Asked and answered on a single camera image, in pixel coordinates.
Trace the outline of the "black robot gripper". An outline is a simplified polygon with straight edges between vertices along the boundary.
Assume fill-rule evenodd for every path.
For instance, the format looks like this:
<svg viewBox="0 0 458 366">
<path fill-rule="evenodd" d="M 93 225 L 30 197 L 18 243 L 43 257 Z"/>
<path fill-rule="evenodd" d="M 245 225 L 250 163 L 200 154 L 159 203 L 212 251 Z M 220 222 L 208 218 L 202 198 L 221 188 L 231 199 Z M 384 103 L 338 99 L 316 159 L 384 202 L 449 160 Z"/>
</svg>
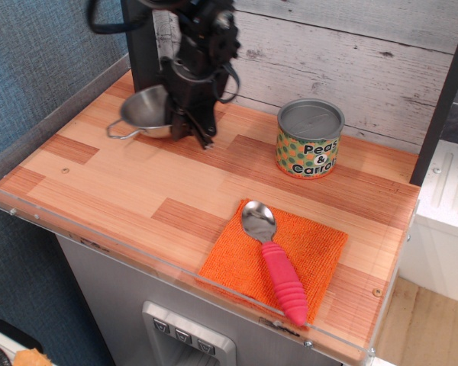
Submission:
<svg viewBox="0 0 458 366">
<path fill-rule="evenodd" d="M 223 100 L 229 78 L 228 64 L 202 76 L 193 75 L 181 63 L 169 57 L 161 59 L 161 67 L 166 90 L 183 109 L 171 110 L 173 140 L 179 141 L 194 133 L 203 149 L 211 149 L 214 145 L 212 138 L 217 134 L 214 106 L 217 101 Z"/>
</svg>

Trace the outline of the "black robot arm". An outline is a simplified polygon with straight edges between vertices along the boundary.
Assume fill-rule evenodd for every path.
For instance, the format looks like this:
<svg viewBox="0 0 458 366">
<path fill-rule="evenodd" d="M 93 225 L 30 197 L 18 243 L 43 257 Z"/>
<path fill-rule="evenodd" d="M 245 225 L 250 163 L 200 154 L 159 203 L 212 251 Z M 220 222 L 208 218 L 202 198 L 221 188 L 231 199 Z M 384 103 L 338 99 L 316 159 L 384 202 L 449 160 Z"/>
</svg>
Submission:
<svg viewBox="0 0 458 366">
<path fill-rule="evenodd" d="M 211 148 L 217 134 L 214 106 L 224 97 L 228 79 L 236 89 L 240 78 L 231 60 L 240 42 L 232 1 L 142 1 L 154 10 L 167 10 L 178 18 L 181 41 L 173 58 L 160 59 L 160 76 L 167 92 L 165 123 L 175 141 L 194 136 L 204 149 Z"/>
</svg>

